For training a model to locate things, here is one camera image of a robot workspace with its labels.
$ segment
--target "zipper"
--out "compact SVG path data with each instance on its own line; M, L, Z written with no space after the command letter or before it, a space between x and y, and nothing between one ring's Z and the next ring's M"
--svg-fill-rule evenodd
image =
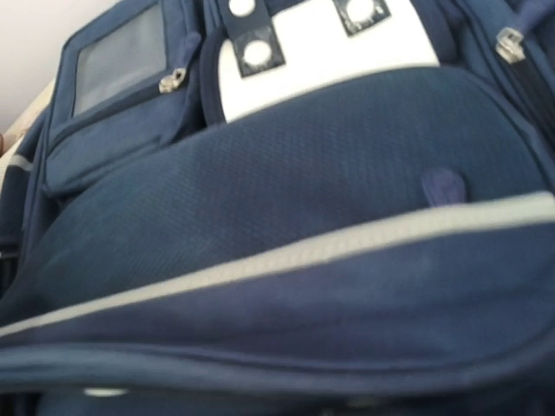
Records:
M524 45L526 37L553 12L555 0L525 1L514 21L497 35L495 49L509 75L524 89L539 129L555 149L555 96L533 60L527 59Z
M136 91L123 97L121 100L113 102L112 104L95 111L89 117L85 117L71 123L55 136L55 139L50 145L49 151L53 152L65 139L87 126L95 124L112 115L122 113L129 108L140 105L143 102L180 90L186 84L189 64L196 55L200 44L201 37L199 33L193 32L189 34L181 45L182 50L179 52L180 62L171 74L147 81L145 82L145 87L138 88Z

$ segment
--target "wall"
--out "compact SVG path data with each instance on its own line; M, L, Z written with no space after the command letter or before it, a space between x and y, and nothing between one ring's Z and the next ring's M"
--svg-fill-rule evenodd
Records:
M118 0L0 0L0 132L55 75L62 45Z

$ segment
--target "school bag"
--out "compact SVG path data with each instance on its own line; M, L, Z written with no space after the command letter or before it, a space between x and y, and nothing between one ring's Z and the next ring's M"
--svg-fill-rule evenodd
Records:
M554 16L124 0L80 30L0 198L0 414L554 414Z

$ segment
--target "snap strap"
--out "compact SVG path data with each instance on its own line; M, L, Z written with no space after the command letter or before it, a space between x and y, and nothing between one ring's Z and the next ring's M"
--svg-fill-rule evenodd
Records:
M285 64L264 0L218 0L218 6L241 77Z
M354 36L391 16L385 0L333 0L347 35Z

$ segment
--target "blue backpack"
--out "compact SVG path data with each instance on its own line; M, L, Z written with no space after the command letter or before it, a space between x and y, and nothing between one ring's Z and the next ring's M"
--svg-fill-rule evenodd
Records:
M555 414L555 1L123 0L0 198L1 416Z

